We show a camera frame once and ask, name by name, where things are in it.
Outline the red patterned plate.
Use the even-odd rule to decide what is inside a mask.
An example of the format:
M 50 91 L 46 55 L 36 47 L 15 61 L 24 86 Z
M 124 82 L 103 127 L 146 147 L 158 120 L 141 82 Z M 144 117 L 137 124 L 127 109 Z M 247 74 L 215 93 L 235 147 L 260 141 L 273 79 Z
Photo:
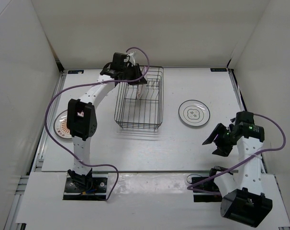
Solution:
M 144 78 L 142 79 L 142 82 L 137 85 L 137 91 L 136 91 L 136 97 L 135 97 L 137 100 L 141 99 L 146 86 L 147 86 L 147 75 L 145 75 Z
M 53 124 L 54 133 L 61 139 L 71 140 L 70 130 L 67 128 L 67 110 L 57 115 Z

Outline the wire dish rack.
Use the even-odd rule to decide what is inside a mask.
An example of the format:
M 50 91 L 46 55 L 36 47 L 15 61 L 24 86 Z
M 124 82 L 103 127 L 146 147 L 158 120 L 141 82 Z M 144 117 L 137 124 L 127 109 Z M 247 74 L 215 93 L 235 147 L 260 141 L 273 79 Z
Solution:
M 114 120 L 122 129 L 158 130 L 163 122 L 164 68 L 151 66 L 147 72 L 147 86 L 137 100 L 137 85 L 120 83 Z

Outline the green rimmed white plate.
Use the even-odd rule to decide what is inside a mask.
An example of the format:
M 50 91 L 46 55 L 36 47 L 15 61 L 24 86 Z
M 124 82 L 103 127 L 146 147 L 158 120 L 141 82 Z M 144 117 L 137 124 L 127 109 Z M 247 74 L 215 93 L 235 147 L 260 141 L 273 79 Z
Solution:
M 178 108 L 181 122 L 189 127 L 202 127 L 206 125 L 211 113 L 207 105 L 198 100 L 184 101 Z

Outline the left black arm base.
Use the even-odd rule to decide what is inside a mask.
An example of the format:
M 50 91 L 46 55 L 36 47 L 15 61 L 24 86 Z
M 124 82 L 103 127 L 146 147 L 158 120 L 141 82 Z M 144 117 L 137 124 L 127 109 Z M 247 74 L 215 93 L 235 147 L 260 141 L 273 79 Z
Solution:
M 107 198 L 108 175 L 93 174 L 90 183 L 76 186 L 69 175 L 63 191 L 63 200 L 103 201 Z

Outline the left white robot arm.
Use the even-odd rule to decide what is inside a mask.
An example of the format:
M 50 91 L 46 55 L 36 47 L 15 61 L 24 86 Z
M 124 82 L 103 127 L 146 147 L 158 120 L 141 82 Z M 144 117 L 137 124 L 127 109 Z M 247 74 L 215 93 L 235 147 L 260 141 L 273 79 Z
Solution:
M 104 97 L 112 91 L 118 82 L 133 81 L 131 84 L 146 84 L 148 67 L 140 68 L 139 64 L 125 65 L 122 70 L 111 69 L 111 64 L 100 72 L 97 85 L 92 86 L 83 96 L 71 99 L 67 108 L 67 128 L 70 131 L 74 146 L 74 166 L 68 170 L 76 187 L 86 192 L 92 187 L 92 168 L 89 166 L 90 141 L 97 129 L 96 109 Z

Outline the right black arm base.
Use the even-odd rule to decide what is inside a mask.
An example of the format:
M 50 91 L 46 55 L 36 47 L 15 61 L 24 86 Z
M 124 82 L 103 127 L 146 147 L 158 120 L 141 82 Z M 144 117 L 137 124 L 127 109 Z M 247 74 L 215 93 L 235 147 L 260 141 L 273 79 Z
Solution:
M 188 184 L 195 184 L 206 179 L 206 176 L 202 176 L 199 174 L 190 174 L 187 176 Z M 219 188 L 213 181 L 208 181 L 203 184 L 200 184 L 194 188 L 199 189 L 200 191 L 193 191 L 193 200 L 195 203 L 219 203 L 222 201 L 222 197 L 220 195 L 208 194 L 205 191 L 209 192 L 219 192 Z

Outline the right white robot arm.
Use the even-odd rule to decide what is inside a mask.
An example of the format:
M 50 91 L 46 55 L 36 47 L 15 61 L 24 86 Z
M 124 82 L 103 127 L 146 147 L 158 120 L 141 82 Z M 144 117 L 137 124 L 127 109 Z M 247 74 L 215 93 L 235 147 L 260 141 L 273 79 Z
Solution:
M 251 160 L 238 167 L 237 176 L 230 172 L 213 175 L 207 187 L 222 196 L 220 213 L 230 219 L 256 228 L 272 210 L 273 202 L 264 194 L 261 180 L 261 157 L 255 153 L 262 149 L 264 129 L 261 126 L 240 122 L 229 127 L 219 123 L 204 144 L 215 143 L 214 155 L 226 157 L 237 146 L 239 161 Z

